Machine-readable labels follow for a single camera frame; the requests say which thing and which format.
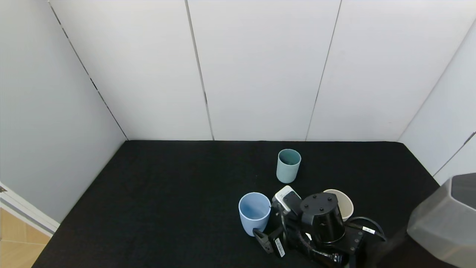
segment wooden floor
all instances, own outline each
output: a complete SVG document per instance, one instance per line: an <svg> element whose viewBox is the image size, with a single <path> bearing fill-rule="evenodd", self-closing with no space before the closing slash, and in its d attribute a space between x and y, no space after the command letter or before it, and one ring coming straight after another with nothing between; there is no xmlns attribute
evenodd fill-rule
<svg viewBox="0 0 476 268"><path fill-rule="evenodd" d="M49 240L0 208L0 268L31 268Z"/></svg>

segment gray translucent container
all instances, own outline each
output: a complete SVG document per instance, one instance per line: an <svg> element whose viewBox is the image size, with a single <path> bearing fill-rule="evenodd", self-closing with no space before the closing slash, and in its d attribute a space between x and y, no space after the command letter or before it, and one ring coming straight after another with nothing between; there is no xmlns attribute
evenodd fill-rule
<svg viewBox="0 0 476 268"><path fill-rule="evenodd" d="M436 258L476 267L476 173L448 179L410 216L407 233Z"/></svg>

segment floor tile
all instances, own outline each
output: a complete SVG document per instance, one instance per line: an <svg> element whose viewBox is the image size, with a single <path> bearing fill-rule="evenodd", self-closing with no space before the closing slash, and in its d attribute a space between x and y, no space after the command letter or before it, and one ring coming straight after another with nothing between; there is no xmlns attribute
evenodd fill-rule
<svg viewBox="0 0 476 268"><path fill-rule="evenodd" d="M45 245L0 241L1 268L31 268Z"/></svg>

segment panel seam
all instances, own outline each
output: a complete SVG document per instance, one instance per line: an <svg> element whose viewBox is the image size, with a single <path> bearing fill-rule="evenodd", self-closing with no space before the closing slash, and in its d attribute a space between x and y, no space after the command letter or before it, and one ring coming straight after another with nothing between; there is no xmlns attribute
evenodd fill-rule
<svg viewBox="0 0 476 268"><path fill-rule="evenodd" d="M311 129L312 117L314 116L314 110L316 109L317 97L319 96L319 91L321 89L321 84L322 84L322 78L324 77L324 71L326 70L327 59L329 58L330 47L332 45L332 40L334 38L334 33L336 32L337 20L339 18L340 6L341 5L342 5L342 0L340 0L339 8L337 9L336 22L334 23L334 29L332 30L332 35L330 37L329 48L327 49L326 60L324 61L324 67L322 68L321 79L319 80L319 86L317 87L316 99L314 100L314 106L312 108L312 113L311 113L311 119L309 120L309 125L307 126L306 138L304 139L304 141L307 141L307 137L309 136L309 130Z"/></svg>
<svg viewBox="0 0 476 268"><path fill-rule="evenodd" d="M451 56L451 59L448 61L448 64L446 65L445 69L441 72L441 75L440 77L438 77L438 80L436 81L436 83L433 85L433 88L431 89L430 93L428 94L428 96L426 96L425 100L421 103L421 106L420 108L418 108L418 111L413 115L412 119L410 120L410 122L408 122L407 126L405 127L405 129L403 130L403 132L400 134L400 136L398 137L397 141L398 142L401 142L400 139L402 138L403 134L405 133L405 131L407 131L408 127L412 124L413 120L417 117L416 115L420 112L420 110L423 108L423 106L425 105L426 101L428 100L428 98L430 97L431 93L433 93L433 91L435 90L436 86L438 85L438 83L440 83L440 80L441 78L443 77L443 75L446 73L448 67L451 65L451 63L453 62L456 54L458 53L458 51L460 50L461 48L461 45L463 45L463 43L465 42L468 34L469 34L469 31L471 31L471 29L473 28L473 26L476 25L476 19L473 21L473 23L471 24L471 26L469 26L469 29L468 29L468 32L466 32L466 35L463 37L463 39L461 40L461 43L459 44L458 48L456 49L455 53L453 54L453 56Z"/></svg>
<svg viewBox="0 0 476 268"><path fill-rule="evenodd" d="M99 92L99 90L98 90L96 84L94 83L94 81L92 80L91 76L89 75L88 70L86 69L86 67L85 67L84 64L83 64L83 61L81 60L81 58L79 57L78 53L76 52L76 49L74 48L73 43L71 43L71 40L69 39L69 36L68 36L68 34L66 33L66 30L64 30L63 25L61 24L61 21L60 21L60 19L58 18L58 16L56 15L56 12L55 12L55 10L54 10L54 8L53 8L53 6L51 5L51 2L50 2L49 0L48 0L48 4L50 5L50 8L51 8L51 10L53 11L53 14L55 15L56 21L58 22L59 26L60 26L61 29L63 30L63 33L64 33L64 35L66 36L66 39L68 39L69 45L70 45L71 48L73 49L74 54L76 55L76 57L78 58L79 62L81 63L81 66L83 66L83 69L84 69L84 71L86 72L86 74L88 75L89 80L91 80L92 85L93 85L94 88L96 89L96 92L98 93L99 97L101 98L102 102L104 103L104 105L105 105L106 108L108 109L109 113L111 114L112 118L114 119L114 121L115 121L116 124L118 125L119 129L121 130L121 132L122 132L122 134L124 135L124 137L126 138L126 140L129 140L129 138L127 138L126 133L124 132L124 130L123 130L122 127L120 126L119 122L117 121L116 117L115 117L114 114L111 112L111 109L109 108L108 104L106 103L106 101L105 101L104 98L102 97L101 92Z"/></svg>
<svg viewBox="0 0 476 268"><path fill-rule="evenodd" d="M192 36L192 43L193 43L193 49L195 51L195 58L197 60L198 74L200 76L200 84L202 87L203 99L205 101L205 108L207 110L208 125L210 126L211 139L214 141L215 136L213 134L213 128L211 126L210 109L208 108L207 93L205 92L205 84L203 83L202 68L200 66L200 59L198 57L197 43L195 41L195 33L193 31L192 18L190 16L190 8L188 7L188 0L184 0L184 2L185 2L185 8L187 10L188 25L190 26L190 34Z"/></svg>

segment light blue cup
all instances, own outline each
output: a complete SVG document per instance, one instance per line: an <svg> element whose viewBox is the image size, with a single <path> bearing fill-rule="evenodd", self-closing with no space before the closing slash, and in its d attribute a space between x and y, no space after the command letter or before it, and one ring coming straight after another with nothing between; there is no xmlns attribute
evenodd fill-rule
<svg viewBox="0 0 476 268"><path fill-rule="evenodd" d="M293 149L281 150L278 154L276 177L282 183L292 183L298 174L301 155Z"/></svg>
<svg viewBox="0 0 476 268"><path fill-rule="evenodd" d="M254 228L264 231L271 212L271 203L264 194L248 193L239 200L238 210L243 228L253 237Z"/></svg>

